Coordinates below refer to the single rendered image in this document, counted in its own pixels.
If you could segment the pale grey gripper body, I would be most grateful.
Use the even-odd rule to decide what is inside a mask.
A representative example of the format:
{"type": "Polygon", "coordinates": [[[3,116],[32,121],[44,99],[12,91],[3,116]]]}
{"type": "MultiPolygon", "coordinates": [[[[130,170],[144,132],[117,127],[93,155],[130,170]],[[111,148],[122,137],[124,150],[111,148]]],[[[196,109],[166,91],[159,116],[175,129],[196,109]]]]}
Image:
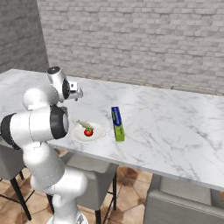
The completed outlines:
{"type": "Polygon", "coordinates": [[[72,92],[70,95],[69,95],[69,98],[70,99],[74,99],[75,101],[78,101],[79,98],[81,98],[83,96],[83,91],[81,88],[79,88],[77,91],[75,92],[72,92]]]}

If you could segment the grey fish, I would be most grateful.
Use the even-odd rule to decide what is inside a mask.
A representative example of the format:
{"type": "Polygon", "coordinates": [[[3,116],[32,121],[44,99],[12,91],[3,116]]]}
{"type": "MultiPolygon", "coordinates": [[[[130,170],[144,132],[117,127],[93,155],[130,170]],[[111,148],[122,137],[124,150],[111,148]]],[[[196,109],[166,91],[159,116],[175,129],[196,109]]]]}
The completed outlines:
{"type": "Polygon", "coordinates": [[[89,123],[87,122],[83,122],[81,120],[78,120],[77,123],[79,123],[83,128],[85,129],[91,129],[91,130],[94,130],[94,127],[91,126],[89,123]]]}

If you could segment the white round plate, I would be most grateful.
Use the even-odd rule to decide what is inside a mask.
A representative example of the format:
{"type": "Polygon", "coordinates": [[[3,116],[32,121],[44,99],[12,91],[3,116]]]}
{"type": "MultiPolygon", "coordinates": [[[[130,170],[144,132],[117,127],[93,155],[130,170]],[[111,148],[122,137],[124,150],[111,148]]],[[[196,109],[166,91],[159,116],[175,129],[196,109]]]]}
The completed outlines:
{"type": "Polygon", "coordinates": [[[86,136],[84,134],[85,128],[83,128],[80,124],[77,124],[72,130],[73,140],[81,144],[91,144],[96,143],[98,140],[105,137],[106,130],[102,125],[95,122],[91,122],[90,125],[94,127],[92,136],[86,136]]]}

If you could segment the blue green aluminum foil box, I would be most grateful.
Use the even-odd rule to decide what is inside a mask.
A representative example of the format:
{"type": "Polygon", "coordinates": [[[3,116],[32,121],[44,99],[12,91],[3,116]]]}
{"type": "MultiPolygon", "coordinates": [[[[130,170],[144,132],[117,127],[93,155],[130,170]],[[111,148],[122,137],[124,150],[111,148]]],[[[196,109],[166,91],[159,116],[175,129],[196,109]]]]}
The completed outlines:
{"type": "Polygon", "coordinates": [[[115,140],[117,142],[122,142],[124,140],[124,129],[119,108],[112,107],[111,115],[115,132],[115,140]]]}

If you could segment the grey bar stool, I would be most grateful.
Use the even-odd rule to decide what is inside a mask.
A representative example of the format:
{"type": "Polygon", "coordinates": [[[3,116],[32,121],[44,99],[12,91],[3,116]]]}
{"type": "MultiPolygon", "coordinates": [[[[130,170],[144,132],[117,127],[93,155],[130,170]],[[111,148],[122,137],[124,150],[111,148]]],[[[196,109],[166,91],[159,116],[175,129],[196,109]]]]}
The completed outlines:
{"type": "Polygon", "coordinates": [[[0,138],[0,179],[9,180],[16,195],[17,203],[22,206],[27,219],[32,219],[30,212],[25,204],[24,197],[16,181],[16,176],[19,174],[23,178],[22,170],[25,168],[23,160],[23,152],[15,150],[11,145],[7,144],[0,138]]]}
{"type": "Polygon", "coordinates": [[[110,184],[113,184],[111,203],[116,209],[118,165],[73,153],[53,156],[47,165],[50,176],[45,193],[52,197],[53,209],[53,217],[47,224],[88,224],[78,206],[94,210],[96,224],[104,224],[101,206],[110,184]]]}
{"type": "Polygon", "coordinates": [[[221,193],[154,174],[143,224],[224,224],[221,193]]]}

